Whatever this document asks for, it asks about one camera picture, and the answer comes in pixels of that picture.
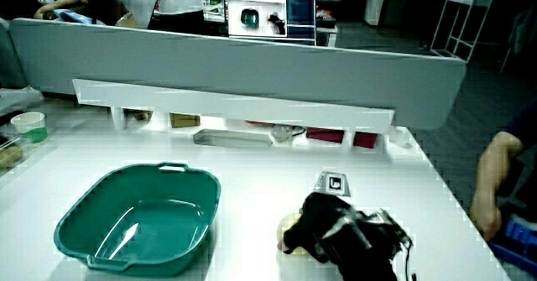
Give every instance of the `laptop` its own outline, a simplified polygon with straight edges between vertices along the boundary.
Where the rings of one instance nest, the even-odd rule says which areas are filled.
[[[315,0],[224,0],[229,38],[315,45]]]

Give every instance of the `hand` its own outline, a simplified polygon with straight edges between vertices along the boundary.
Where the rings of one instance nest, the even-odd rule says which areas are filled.
[[[470,207],[470,219],[487,242],[496,236],[502,226],[502,214],[495,199],[493,194],[477,191]]]

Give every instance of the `blue object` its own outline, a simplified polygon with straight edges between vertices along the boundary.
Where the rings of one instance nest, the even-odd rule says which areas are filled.
[[[496,257],[537,275],[537,230],[513,215],[489,246]]]
[[[93,24],[91,18],[75,13],[69,9],[55,9],[54,15],[57,18],[61,18],[63,21],[72,22],[72,23],[83,23],[83,24]],[[96,20],[95,24],[105,25],[103,22]]]

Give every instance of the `red box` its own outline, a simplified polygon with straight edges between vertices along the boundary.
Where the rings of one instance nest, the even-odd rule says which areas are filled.
[[[324,128],[313,128],[309,127],[306,130],[305,136],[307,138],[324,140],[327,142],[341,143],[343,142],[343,130],[332,130]],[[364,147],[364,148],[374,148],[375,142],[377,141],[377,134],[375,133],[360,133],[356,132],[354,134],[354,146]]]
[[[327,142],[341,143],[343,141],[343,133],[343,130],[309,127],[306,129],[305,136],[307,138],[319,139]]]
[[[377,141],[376,133],[355,133],[354,134],[354,143],[353,145],[364,148],[373,148],[375,147],[375,142]]]

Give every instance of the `beige box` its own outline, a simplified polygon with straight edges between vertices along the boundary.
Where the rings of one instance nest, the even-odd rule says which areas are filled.
[[[179,113],[170,113],[171,127],[194,127],[200,126],[200,116],[192,116]]]

